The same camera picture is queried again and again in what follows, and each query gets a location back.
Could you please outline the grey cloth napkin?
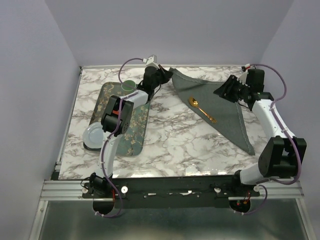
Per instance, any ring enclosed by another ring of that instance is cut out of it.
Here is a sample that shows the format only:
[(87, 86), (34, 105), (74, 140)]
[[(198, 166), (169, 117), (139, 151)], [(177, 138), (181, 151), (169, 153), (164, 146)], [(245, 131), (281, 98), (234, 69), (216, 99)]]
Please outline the grey cloth napkin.
[[(255, 155), (239, 104), (229, 102), (214, 94), (214, 90), (218, 89), (223, 84), (222, 82), (192, 78), (176, 68), (170, 68), (169, 71), (173, 73), (171, 79), (174, 90), (185, 105), (231, 143), (249, 155)], [(192, 107), (188, 102), (189, 97), (196, 99), (198, 106), (215, 118), (216, 123), (211, 122), (200, 110)]]

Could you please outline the gold spoon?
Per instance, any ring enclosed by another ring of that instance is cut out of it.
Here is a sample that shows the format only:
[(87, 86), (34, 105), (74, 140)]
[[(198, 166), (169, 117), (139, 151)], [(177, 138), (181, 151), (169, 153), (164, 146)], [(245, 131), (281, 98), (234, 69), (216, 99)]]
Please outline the gold spoon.
[(189, 97), (188, 98), (188, 102), (192, 107), (200, 110), (212, 123), (216, 123), (217, 122), (217, 120), (215, 118), (213, 118), (211, 115), (209, 115), (202, 108), (199, 107), (199, 103), (195, 98), (193, 98), (192, 96)]

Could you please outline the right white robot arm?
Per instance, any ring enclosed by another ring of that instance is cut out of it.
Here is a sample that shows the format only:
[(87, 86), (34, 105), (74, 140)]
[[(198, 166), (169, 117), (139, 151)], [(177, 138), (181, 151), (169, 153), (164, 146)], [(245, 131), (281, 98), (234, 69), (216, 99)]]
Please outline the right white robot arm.
[(230, 75), (213, 93), (231, 103), (244, 101), (259, 120), (267, 137), (267, 144), (258, 162), (239, 171), (239, 178), (230, 183), (230, 191), (241, 196), (248, 185), (276, 182), (282, 185), (296, 183), (301, 175), (307, 148), (304, 138), (296, 137), (281, 118), (270, 92), (264, 91), (265, 72), (247, 64), (239, 77)]

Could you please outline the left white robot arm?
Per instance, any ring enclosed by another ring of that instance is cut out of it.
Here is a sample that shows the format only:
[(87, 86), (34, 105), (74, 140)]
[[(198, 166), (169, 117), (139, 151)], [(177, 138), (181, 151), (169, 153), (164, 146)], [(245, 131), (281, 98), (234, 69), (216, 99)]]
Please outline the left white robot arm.
[(107, 197), (112, 190), (118, 190), (111, 182), (113, 164), (120, 139), (129, 128), (133, 110), (149, 103), (155, 95), (155, 89), (168, 83), (172, 76), (173, 73), (162, 66), (148, 66), (144, 69), (142, 81), (132, 93), (109, 98), (101, 118), (103, 142), (99, 164), (103, 176), (94, 172), (89, 177), (89, 186), (99, 197)]

